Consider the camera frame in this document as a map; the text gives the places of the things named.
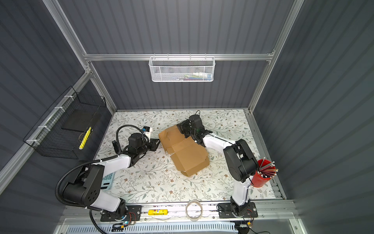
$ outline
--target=cardboard in basket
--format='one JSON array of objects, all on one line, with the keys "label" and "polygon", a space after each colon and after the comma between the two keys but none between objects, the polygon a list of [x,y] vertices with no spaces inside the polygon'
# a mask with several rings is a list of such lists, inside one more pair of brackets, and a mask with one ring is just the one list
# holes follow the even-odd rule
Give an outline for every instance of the cardboard in basket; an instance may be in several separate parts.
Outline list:
[{"label": "cardboard in basket", "polygon": [[171,159],[175,167],[185,176],[192,176],[209,166],[206,149],[197,144],[191,137],[185,138],[176,125],[159,133],[159,139],[165,151],[173,154]]}]

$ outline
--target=red cup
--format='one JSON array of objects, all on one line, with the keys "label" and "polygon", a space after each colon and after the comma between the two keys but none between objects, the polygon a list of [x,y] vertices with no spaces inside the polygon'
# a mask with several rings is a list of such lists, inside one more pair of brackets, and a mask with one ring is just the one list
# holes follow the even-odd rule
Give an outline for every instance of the red cup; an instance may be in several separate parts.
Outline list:
[{"label": "red cup", "polygon": [[[258,160],[258,165],[261,165],[262,163],[262,160],[263,159],[260,159]],[[264,159],[264,163],[262,164],[262,167],[263,166],[266,166],[268,164],[270,164],[271,162],[269,160],[266,160]],[[256,188],[260,188],[262,186],[264,186],[264,184],[266,182],[268,182],[271,178],[263,178],[259,173],[258,171],[256,171],[256,173],[254,174],[253,178],[252,178],[252,185],[253,187],[256,187]]]}]

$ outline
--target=yellow highlighter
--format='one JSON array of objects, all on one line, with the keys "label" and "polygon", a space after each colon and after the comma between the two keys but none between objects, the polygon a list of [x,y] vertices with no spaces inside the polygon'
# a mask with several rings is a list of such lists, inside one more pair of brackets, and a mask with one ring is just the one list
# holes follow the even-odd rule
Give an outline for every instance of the yellow highlighter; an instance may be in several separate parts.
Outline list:
[{"label": "yellow highlighter", "polygon": [[86,144],[86,142],[87,142],[88,137],[90,136],[90,134],[91,134],[91,127],[87,130],[87,132],[85,134],[85,137],[83,138],[82,143],[79,146],[79,149],[83,149],[83,147],[85,146],[85,144]]},{"label": "yellow highlighter", "polygon": [[148,215],[167,215],[168,210],[149,210]]}]

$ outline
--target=cardboard box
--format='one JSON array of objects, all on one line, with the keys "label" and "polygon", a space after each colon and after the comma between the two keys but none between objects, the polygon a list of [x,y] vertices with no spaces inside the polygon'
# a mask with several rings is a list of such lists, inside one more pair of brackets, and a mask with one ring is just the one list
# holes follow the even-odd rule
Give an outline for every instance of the cardboard box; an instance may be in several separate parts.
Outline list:
[{"label": "cardboard box", "polygon": [[209,166],[208,152],[191,137],[185,138],[176,125],[159,133],[159,139],[165,151],[173,154],[175,167],[185,176],[192,176]]}]

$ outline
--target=table surface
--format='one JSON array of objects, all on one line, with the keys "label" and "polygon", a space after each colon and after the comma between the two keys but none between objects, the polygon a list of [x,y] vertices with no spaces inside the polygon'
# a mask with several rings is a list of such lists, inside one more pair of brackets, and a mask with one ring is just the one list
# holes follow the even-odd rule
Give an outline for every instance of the table surface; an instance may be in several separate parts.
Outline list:
[{"label": "table surface", "polygon": [[[153,127],[151,138],[195,114],[195,110],[116,112],[105,133],[96,159],[115,154],[112,141],[117,129],[124,124]],[[205,129],[230,140],[244,139],[257,159],[260,158],[243,109],[202,110],[200,117]],[[123,149],[128,137],[137,130],[121,129],[119,141]],[[223,154],[207,149],[210,164],[195,175],[186,177],[176,170],[170,154],[162,144],[155,152],[148,152],[133,167],[115,173],[112,188],[107,192],[127,203],[229,200],[234,179],[229,173]],[[270,182],[261,188],[249,187],[252,200],[275,199]]]}]

